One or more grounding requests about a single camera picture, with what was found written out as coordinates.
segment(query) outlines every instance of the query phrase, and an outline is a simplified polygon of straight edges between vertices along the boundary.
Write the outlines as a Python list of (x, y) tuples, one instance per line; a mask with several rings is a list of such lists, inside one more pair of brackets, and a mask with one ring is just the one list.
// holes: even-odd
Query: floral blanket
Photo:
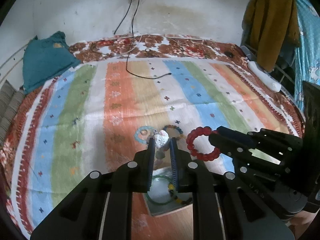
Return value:
[[(144, 77), (172, 73), (155, 80), (126, 71), (130, 38), (77, 43), (70, 51), (84, 64), (26, 97), (0, 161), (8, 212), (27, 238), (89, 172), (132, 160), (154, 129), (169, 128), (186, 151), (186, 135), (198, 126), (302, 136), (298, 111), (250, 72), (236, 45), (191, 38), (135, 37), (128, 69)], [(212, 151), (206, 138), (197, 140), (201, 152)], [(169, 166), (170, 158), (164, 162)], [(206, 165), (221, 174), (233, 170), (225, 155)], [(177, 231), (184, 223), (174, 214), (155, 221), (134, 195), (132, 239), (163, 239), (161, 228)]]

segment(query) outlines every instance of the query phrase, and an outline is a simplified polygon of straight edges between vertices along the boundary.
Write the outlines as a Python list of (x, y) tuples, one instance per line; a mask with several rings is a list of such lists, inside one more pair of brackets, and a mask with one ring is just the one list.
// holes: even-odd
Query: silver screw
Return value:
[(246, 168), (246, 167), (241, 167), (241, 168), (240, 168), (240, 171), (241, 171), (242, 173), (246, 173), (246, 172), (247, 172), (247, 168)]
[(100, 173), (97, 172), (97, 171), (93, 171), (93, 172), (90, 173), (90, 178), (91, 179), (96, 179), (99, 176), (100, 176)]
[(129, 162), (128, 163), (128, 167), (129, 168), (135, 168), (135, 167), (137, 167), (138, 166), (138, 164), (136, 163), (136, 162)]
[(227, 172), (226, 173), (226, 178), (227, 179), (234, 179), (236, 176), (233, 172)]
[(188, 167), (191, 168), (191, 169), (195, 169), (198, 167), (198, 164), (194, 163), (194, 162), (189, 162), (188, 163)]

